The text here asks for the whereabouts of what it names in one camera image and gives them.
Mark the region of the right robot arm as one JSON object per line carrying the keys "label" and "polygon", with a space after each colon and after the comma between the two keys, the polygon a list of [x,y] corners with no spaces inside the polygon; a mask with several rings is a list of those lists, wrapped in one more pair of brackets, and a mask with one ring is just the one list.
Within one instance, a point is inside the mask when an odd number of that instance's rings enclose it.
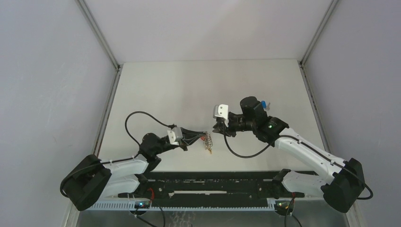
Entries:
{"label": "right robot arm", "polygon": [[222,134],[226,140],[234,138],[237,132],[251,131],[256,138],[287,152],[314,171],[314,175],[301,174],[283,169],[275,178],[273,190],[280,197],[290,192],[299,192],[323,198],[326,203],[341,213],[347,213],[361,193],[369,191],[367,200],[373,197],[367,186],[362,164],[351,158],[344,160],[307,141],[295,132],[286,122],[267,113],[267,105],[254,96],[240,101],[241,114],[229,111],[228,105],[214,107],[215,133]]}

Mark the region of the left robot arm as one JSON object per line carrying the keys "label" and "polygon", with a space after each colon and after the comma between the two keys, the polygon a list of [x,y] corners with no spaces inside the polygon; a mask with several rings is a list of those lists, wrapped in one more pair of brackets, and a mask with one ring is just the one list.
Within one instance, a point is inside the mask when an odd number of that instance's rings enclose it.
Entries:
{"label": "left robot arm", "polygon": [[148,185],[140,175],[159,165],[159,154],[176,148],[187,151],[190,145],[207,134],[206,131],[174,127],[164,137],[146,134],[137,154],[128,158],[102,160],[96,155],[88,155],[61,181],[60,192],[79,211],[90,208],[99,199],[121,193],[142,197],[147,193]]}

